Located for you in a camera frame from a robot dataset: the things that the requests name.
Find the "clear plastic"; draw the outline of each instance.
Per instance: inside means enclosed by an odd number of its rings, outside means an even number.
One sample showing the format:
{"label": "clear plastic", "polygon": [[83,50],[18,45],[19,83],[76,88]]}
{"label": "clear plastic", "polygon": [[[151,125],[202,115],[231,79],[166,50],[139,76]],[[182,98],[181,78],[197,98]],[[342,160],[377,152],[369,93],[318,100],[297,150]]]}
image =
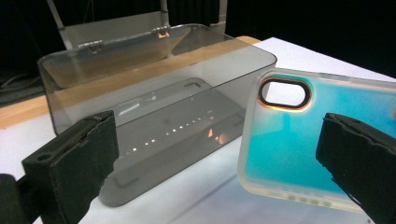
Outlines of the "clear plastic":
{"label": "clear plastic", "polygon": [[[268,105],[262,96],[270,99],[267,95],[276,93],[269,91],[271,87],[261,88],[268,80],[306,86],[307,98],[300,100],[304,102],[300,107]],[[316,160],[326,113],[362,120],[396,137],[396,83],[285,69],[263,75],[251,92],[242,136],[238,176],[244,188],[300,203],[361,211]]]}
{"label": "clear plastic", "polygon": [[120,157],[101,190],[129,202],[242,134],[249,89],[276,57],[202,25],[172,27],[39,61],[56,133],[116,116]]}

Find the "iridescent phone case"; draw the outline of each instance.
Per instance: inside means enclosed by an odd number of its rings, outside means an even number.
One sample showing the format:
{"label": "iridescent phone case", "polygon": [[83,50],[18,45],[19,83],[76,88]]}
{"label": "iridescent phone case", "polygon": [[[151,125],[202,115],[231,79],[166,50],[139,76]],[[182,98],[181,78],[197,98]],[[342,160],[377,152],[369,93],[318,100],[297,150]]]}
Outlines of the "iridescent phone case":
{"label": "iridescent phone case", "polygon": [[[279,83],[284,90],[270,91]],[[303,97],[297,103],[276,100],[277,95],[294,98],[296,92],[290,91],[302,92]],[[283,69],[266,73],[247,107],[238,162],[244,188],[280,199],[361,211],[315,157],[322,119],[329,112],[359,119],[396,137],[396,83]]]}

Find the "lid hinge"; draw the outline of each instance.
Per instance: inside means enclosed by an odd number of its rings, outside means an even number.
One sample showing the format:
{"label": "lid hinge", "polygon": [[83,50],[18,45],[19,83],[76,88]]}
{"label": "lid hinge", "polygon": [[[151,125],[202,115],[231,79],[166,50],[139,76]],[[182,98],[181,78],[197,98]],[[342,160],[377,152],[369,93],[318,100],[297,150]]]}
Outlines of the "lid hinge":
{"label": "lid hinge", "polygon": [[155,32],[158,35],[158,38],[164,38],[169,36],[170,26],[160,26],[157,28],[151,29],[151,32]]}
{"label": "lid hinge", "polygon": [[88,49],[91,53],[98,53],[102,50],[102,40],[95,40],[92,42],[84,43],[84,44],[79,44],[78,48],[79,49]]}

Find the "blue phone case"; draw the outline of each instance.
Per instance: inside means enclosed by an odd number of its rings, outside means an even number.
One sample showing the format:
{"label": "blue phone case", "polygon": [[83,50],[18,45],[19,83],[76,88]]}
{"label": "blue phone case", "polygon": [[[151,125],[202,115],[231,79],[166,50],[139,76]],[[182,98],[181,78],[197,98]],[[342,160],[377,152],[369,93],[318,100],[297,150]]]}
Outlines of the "blue phone case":
{"label": "blue phone case", "polygon": [[[268,81],[299,84],[301,105],[267,104]],[[316,160],[326,113],[359,119],[396,137],[396,83],[276,69],[250,94],[241,152],[240,182],[250,192],[302,203],[361,211]]]}

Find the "white table surface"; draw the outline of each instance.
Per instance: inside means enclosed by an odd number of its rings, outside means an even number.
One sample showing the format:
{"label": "white table surface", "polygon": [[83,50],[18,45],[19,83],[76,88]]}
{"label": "white table surface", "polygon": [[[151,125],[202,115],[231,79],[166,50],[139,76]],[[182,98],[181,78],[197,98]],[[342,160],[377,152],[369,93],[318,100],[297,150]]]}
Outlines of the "white table surface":
{"label": "white table surface", "polygon": [[[266,39],[256,46],[275,54],[279,68],[396,81],[277,38]],[[21,160],[53,137],[50,115],[0,130],[0,173],[21,178],[24,174]],[[81,223],[369,223],[365,214],[244,191],[236,177],[240,140],[124,206],[110,208],[94,199]]]}

